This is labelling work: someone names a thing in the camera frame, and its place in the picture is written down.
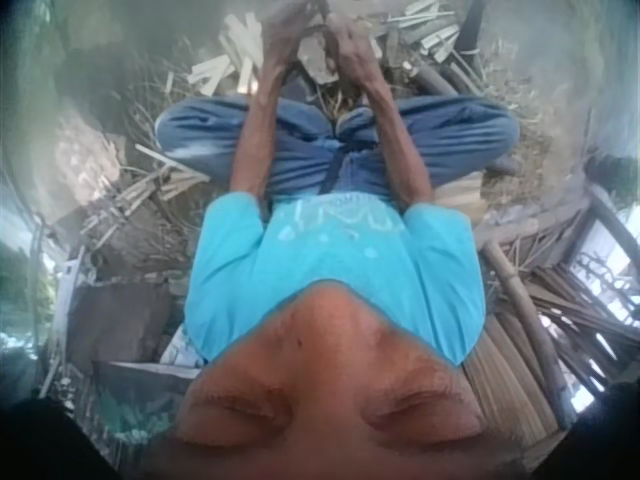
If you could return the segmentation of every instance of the wooden structure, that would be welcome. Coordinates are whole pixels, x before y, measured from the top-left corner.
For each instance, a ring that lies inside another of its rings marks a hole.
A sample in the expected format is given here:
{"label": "wooden structure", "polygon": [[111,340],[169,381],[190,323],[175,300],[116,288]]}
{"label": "wooden structure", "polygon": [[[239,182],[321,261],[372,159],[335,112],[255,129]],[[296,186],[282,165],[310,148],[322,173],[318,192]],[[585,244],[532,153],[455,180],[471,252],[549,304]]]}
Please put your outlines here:
{"label": "wooden structure", "polygon": [[524,446],[529,470],[575,422],[572,393],[583,386],[597,401],[612,383],[633,378],[630,370],[639,365],[632,295],[610,275],[598,277],[629,312],[625,324],[579,278],[589,269],[594,274],[575,259],[595,220],[628,255],[634,281],[625,285],[638,290],[638,243],[592,188],[536,217],[476,228],[481,259],[492,272],[490,313],[463,369],[489,425]]}

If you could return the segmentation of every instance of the wooden post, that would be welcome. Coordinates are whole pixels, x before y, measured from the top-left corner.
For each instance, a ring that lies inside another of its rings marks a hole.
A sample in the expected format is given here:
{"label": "wooden post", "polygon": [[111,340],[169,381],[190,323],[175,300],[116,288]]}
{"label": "wooden post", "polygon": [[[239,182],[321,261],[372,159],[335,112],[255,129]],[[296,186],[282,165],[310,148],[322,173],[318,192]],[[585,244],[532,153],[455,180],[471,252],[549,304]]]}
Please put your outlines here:
{"label": "wooden post", "polygon": [[618,219],[615,212],[602,200],[602,194],[593,185],[589,187],[589,194],[591,196],[591,209],[596,218],[600,220],[604,228],[618,242],[618,245],[624,250],[624,253],[631,260],[631,264],[635,267],[636,274],[640,275],[640,245],[638,245],[638,242],[633,238],[627,227]]}
{"label": "wooden post", "polygon": [[542,376],[546,382],[547,401],[558,425],[566,430],[575,422],[576,413],[571,405],[567,382],[560,370],[558,353],[553,346],[551,337],[540,322],[538,311],[515,267],[509,262],[498,242],[488,241],[482,253],[496,272],[520,322],[522,322],[522,327],[529,338],[531,348],[540,364]]}

